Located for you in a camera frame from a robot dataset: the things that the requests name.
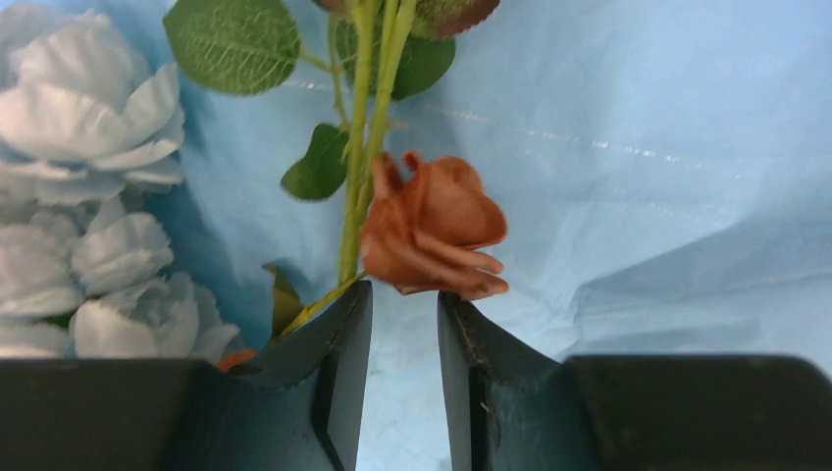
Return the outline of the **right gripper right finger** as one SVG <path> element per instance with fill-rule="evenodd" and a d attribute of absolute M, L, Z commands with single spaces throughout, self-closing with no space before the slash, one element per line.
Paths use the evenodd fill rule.
<path fill-rule="evenodd" d="M 438 338 L 455 470 L 827 470 L 831 383 L 776 355 L 555 361 L 453 292 Z"/>

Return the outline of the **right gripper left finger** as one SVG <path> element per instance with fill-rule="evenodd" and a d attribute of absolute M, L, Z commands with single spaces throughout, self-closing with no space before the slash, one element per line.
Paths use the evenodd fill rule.
<path fill-rule="evenodd" d="M 1 364 L 5 470 L 352 470 L 372 286 L 227 372 L 194 359 Z"/>

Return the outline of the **flower bouquet blue paper wrap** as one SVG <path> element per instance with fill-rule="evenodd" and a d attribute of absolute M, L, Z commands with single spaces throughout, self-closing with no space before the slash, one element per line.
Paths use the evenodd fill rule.
<path fill-rule="evenodd" d="M 269 345 L 273 278 L 303 304 L 338 284 L 346 192 L 281 184 L 313 130 L 337 124 L 330 75 L 300 62 L 249 96 L 207 89 L 163 26 L 179 1 L 5 1 L 108 16 L 154 66 L 179 71 L 183 182 L 141 202 L 171 272 L 209 289 L 243 348 Z M 328 57 L 324 1 L 282 1 Z M 831 5 L 827 1 L 494 1 L 458 34 L 429 89 L 390 104 L 379 154 L 466 160 L 508 232 L 484 253 L 506 293 L 472 303 L 541 354 L 776 355 L 831 383 Z M 371 277 L 372 332 L 356 466 L 455 470 L 438 296 Z"/>

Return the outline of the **pink peony flower stem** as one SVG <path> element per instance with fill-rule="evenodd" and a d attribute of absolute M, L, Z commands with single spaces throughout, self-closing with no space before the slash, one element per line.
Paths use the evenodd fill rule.
<path fill-rule="evenodd" d="M 179 1 L 163 26 L 184 73 L 238 96 L 282 85 L 300 62 L 328 73 L 337 124 L 312 132 L 281 184 L 307 201 L 346 192 L 338 278 L 358 271 L 358 233 L 370 204 L 369 164 L 392 123 L 390 104 L 432 87 L 455 56 L 454 39 L 485 21 L 494 1 L 324 1 L 328 57 L 311 53 L 282 1 Z"/>

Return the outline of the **orange rose stem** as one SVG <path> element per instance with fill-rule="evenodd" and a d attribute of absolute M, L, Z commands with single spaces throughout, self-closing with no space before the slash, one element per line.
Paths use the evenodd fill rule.
<path fill-rule="evenodd" d="M 285 271 L 274 263 L 263 267 L 273 278 L 269 345 L 293 334 L 365 277 L 403 295 L 446 290 L 477 300 L 508 292 L 502 263 L 483 251 L 506 238 L 507 221 L 466 160 L 426 161 L 419 151 L 408 150 L 400 161 L 409 179 L 387 152 L 367 168 L 355 167 L 353 160 L 346 165 L 337 286 L 303 304 Z"/>

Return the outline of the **light blue flower stem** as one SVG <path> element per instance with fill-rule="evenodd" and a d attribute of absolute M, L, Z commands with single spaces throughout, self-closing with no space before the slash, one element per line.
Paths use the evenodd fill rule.
<path fill-rule="evenodd" d="M 181 184 L 179 71 L 104 14 L 1 10 L 1 355 L 188 358 L 242 350 L 147 193 Z"/>

